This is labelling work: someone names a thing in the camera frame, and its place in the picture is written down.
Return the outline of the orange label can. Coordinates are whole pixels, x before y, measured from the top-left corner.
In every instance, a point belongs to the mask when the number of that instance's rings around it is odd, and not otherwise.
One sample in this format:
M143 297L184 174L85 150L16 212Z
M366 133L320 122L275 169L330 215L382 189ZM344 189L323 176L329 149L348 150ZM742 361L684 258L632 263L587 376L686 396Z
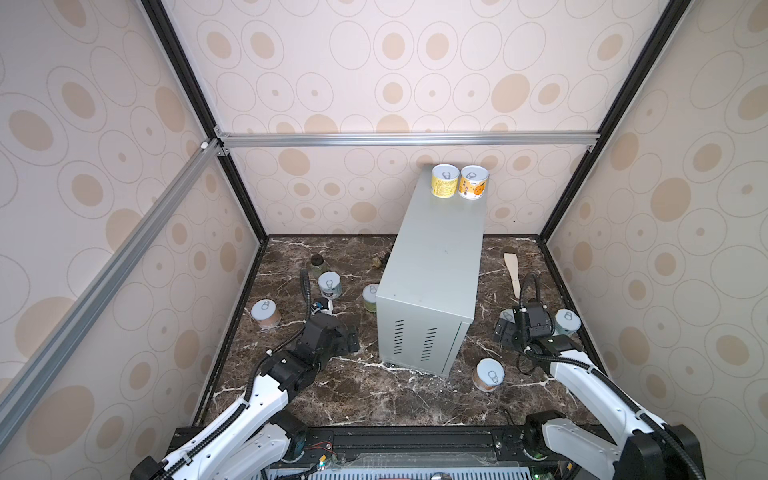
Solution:
M457 193L467 200L480 199L487 187L489 172L478 165L468 165L461 169Z

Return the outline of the yellow label can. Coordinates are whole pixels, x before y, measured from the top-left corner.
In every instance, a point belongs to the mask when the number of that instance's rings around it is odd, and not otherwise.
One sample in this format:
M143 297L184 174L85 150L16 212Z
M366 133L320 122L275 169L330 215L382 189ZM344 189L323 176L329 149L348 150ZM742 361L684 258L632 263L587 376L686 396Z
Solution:
M441 199L455 195L460 178L460 170L450 164L438 164L431 171L432 194Z

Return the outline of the pink label can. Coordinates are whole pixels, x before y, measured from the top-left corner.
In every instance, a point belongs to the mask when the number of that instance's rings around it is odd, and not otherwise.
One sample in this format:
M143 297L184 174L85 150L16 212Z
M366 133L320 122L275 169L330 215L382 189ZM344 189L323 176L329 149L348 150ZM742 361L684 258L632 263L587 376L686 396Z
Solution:
M500 313L499 318L508 322L515 322L515 311L513 309L505 309Z

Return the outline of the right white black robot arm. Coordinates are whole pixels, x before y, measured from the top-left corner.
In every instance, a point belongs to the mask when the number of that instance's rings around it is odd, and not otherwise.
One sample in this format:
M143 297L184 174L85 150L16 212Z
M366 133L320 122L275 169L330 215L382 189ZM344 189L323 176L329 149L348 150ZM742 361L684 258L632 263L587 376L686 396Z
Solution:
M602 438L556 410L529 414L521 441L530 459L559 455L598 479L704 478L696 435L642 407L569 336L557 334L541 296L520 296L510 317L497 321L493 337L564 385L608 434Z

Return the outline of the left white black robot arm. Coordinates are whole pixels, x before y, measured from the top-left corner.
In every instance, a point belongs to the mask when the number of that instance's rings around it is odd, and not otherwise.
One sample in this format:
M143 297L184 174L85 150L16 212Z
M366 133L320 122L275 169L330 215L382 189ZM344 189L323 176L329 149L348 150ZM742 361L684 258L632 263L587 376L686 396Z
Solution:
M309 272L299 274L306 313L303 327L251 370L244 393L224 413L162 460L145 457L132 479L249 478L301 442L276 421L312 385L333 357L359 350L357 333L338 317L312 307Z

